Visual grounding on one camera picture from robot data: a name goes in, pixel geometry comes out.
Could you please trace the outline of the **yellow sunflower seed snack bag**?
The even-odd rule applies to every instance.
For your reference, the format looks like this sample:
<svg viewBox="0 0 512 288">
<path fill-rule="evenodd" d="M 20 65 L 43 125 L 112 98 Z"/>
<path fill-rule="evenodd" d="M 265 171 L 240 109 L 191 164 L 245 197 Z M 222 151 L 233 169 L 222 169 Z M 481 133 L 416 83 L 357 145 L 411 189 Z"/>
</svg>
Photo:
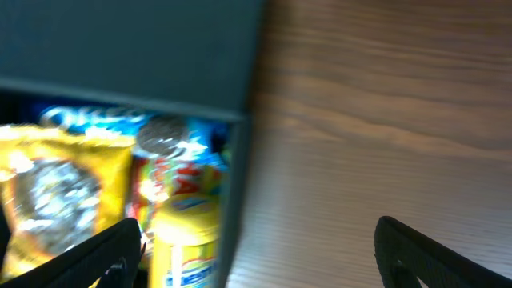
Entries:
<svg viewBox="0 0 512 288">
<path fill-rule="evenodd" d="M 1 205 L 11 236 L 1 280 L 16 278 L 124 217 L 134 139 L 108 132 L 1 128 Z"/>
</svg>

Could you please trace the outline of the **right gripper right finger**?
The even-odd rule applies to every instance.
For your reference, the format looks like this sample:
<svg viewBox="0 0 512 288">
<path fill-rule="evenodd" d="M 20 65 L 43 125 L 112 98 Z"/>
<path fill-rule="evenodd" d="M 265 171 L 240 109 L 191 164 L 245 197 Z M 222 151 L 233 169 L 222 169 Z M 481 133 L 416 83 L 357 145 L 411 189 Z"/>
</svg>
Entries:
<svg viewBox="0 0 512 288">
<path fill-rule="evenodd" d="M 511 288 L 511 280 L 469 260 L 390 216 L 374 232 L 385 288 Z"/>
</svg>

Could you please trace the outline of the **dark green hinged gift box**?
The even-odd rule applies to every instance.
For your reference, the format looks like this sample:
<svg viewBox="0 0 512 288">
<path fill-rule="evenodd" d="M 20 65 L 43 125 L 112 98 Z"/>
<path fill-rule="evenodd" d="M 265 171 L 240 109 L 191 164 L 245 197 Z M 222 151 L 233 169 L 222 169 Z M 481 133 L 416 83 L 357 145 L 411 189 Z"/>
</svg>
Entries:
<svg viewBox="0 0 512 288">
<path fill-rule="evenodd" d="M 248 97 L 262 0 L 33 0 L 1 4 L 1 120 L 33 98 L 70 98 L 230 125 L 216 284 L 241 232 L 250 153 Z"/>
</svg>

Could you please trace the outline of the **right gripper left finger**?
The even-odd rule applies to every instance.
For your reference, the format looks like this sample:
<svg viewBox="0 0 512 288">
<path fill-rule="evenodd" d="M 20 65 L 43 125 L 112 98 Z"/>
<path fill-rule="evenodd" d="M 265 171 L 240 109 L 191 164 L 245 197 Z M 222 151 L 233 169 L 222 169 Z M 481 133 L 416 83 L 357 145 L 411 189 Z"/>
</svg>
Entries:
<svg viewBox="0 0 512 288">
<path fill-rule="evenodd" d="M 131 288 L 142 258 L 141 232 L 125 218 L 56 258 L 1 284 L 2 288 Z"/>
</svg>

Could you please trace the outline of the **yellow Mentos gum bottle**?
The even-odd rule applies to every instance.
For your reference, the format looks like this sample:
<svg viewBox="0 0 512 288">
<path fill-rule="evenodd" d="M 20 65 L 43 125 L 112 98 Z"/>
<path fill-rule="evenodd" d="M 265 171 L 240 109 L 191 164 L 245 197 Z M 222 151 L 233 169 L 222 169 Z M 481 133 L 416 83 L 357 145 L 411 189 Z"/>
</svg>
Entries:
<svg viewBox="0 0 512 288">
<path fill-rule="evenodd" d="M 163 202 L 152 223 L 150 288 L 212 287 L 218 270 L 218 202 L 176 196 Z"/>
</svg>

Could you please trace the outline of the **blue Oreo cookie pack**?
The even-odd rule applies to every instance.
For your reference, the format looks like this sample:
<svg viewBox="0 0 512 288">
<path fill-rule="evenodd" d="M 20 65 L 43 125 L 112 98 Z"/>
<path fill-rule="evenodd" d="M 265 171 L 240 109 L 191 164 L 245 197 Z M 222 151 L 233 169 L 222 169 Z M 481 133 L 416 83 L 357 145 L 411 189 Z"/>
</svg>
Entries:
<svg viewBox="0 0 512 288">
<path fill-rule="evenodd" d="M 48 102 L 36 102 L 26 114 L 41 126 L 71 134 L 131 136 L 140 157 L 178 158 L 221 170 L 227 168 L 222 156 L 228 132 L 224 122 L 122 106 Z"/>
</svg>

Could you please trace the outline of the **green Haribo gummy worms bag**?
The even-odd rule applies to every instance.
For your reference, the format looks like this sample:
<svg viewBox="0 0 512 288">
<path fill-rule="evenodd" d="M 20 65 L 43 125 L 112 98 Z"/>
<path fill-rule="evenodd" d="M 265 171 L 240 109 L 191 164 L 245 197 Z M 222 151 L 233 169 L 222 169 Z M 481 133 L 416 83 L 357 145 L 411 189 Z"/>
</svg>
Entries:
<svg viewBox="0 0 512 288">
<path fill-rule="evenodd" d="M 152 221 L 160 205 L 175 196 L 216 196 L 226 168 L 212 163 L 164 157 L 135 156 L 131 168 L 126 216 L 138 220 L 142 242 L 153 240 Z"/>
</svg>

